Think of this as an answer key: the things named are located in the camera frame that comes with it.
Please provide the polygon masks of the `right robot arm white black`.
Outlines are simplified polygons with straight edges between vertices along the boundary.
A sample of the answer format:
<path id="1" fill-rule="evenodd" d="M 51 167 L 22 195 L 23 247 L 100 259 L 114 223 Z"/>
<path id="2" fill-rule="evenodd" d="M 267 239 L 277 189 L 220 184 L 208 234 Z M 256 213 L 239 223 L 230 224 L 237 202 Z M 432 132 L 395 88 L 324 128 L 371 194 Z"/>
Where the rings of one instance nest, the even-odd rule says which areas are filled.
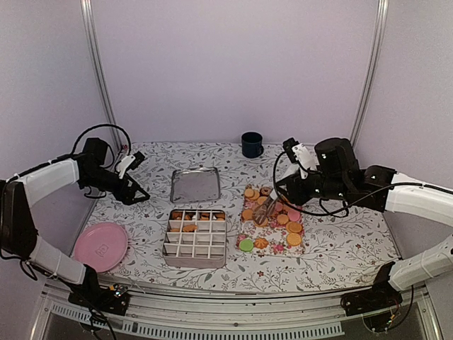
<path id="1" fill-rule="evenodd" d="M 452 190 L 416 180 L 385 166 L 360 168 L 350 141 L 332 137 L 314 147 L 314 154 L 294 138 L 282 145 L 291 163 L 283 178 L 274 181 L 277 197 L 288 206 L 312 199 L 338 200 L 344 211 L 362 207 L 377 212 L 405 213 L 452 225 Z M 452 271 L 452 237 L 406 260 L 379 268 L 366 303 L 382 308 L 395 291 Z"/>

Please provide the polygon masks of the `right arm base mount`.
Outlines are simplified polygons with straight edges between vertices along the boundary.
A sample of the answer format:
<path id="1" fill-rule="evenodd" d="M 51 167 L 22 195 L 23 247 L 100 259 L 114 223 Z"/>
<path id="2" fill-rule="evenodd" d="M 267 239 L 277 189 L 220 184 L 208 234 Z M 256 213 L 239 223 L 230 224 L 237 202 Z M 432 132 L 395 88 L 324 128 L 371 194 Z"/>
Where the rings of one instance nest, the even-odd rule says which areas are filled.
<path id="1" fill-rule="evenodd" d="M 355 293 L 346 293 L 340 299 L 340 306 L 347 316 L 374 312 L 403 302 L 399 292 L 390 288 L 371 287 Z"/>

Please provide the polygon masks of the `white handled food tongs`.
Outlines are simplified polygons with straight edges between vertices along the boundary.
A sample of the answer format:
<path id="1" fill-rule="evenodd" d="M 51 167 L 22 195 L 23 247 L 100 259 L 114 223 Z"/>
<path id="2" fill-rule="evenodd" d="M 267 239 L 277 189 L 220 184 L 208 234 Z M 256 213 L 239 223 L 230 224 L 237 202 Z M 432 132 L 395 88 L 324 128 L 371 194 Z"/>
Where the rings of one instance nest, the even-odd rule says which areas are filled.
<path id="1" fill-rule="evenodd" d="M 287 177 L 297 173 L 298 171 L 297 165 L 290 165 L 287 167 L 286 172 L 282 175 L 280 180 L 286 179 Z M 265 222 L 265 219 L 273 212 L 275 208 L 275 204 L 277 202 L 277 192 L 275 190 L 275 185 L 273 185 L 270 194 L 265 199 L 264 203 L 261 203 L 254 211 L 253 211 L 253 221 L 257 225 L 262 225 Z"/>

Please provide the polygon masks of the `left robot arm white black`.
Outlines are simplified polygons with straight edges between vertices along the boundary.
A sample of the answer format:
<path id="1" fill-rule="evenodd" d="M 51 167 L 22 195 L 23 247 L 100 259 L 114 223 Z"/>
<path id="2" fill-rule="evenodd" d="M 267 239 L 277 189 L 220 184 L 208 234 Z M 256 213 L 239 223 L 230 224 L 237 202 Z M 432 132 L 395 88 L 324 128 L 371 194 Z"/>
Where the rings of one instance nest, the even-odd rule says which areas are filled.
<path id="1" fill-rule="evenodd" d="M 100 307 L 105 292 L 86 280 L 92 270 L 46 242 L 33 221 L 32 207 L 61 188 L 77 184 L 112 193 L 124 205 L 149 199 L 149 194 L 128 174 L 144 160 L 141 152 L 128 153 L 110 170 L 105 167 L 108 145 L 99 138 L 89 138 L 82 152 L 65 154 L 1 182 L 1 258 L 17 260 L 28 275 L 44 273 L 78 286 L 78 296 L 89 307 Z"/>

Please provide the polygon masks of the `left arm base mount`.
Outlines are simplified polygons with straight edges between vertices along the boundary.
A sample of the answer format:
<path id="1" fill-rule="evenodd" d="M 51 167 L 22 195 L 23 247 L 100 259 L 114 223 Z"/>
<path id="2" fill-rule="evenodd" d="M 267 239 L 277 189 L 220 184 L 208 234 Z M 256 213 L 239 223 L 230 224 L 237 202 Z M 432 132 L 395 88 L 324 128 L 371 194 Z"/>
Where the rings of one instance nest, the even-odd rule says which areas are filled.
<path id="1" fill-rule="evenodd" d="M 117 294 L 110 288 L 84 288 L 82 285 L 67 284 L 70 289 L 68 301 L 74 305 L 91 308 L 98 312 L 125 316 L 130 303 L 130 295 Z"/>

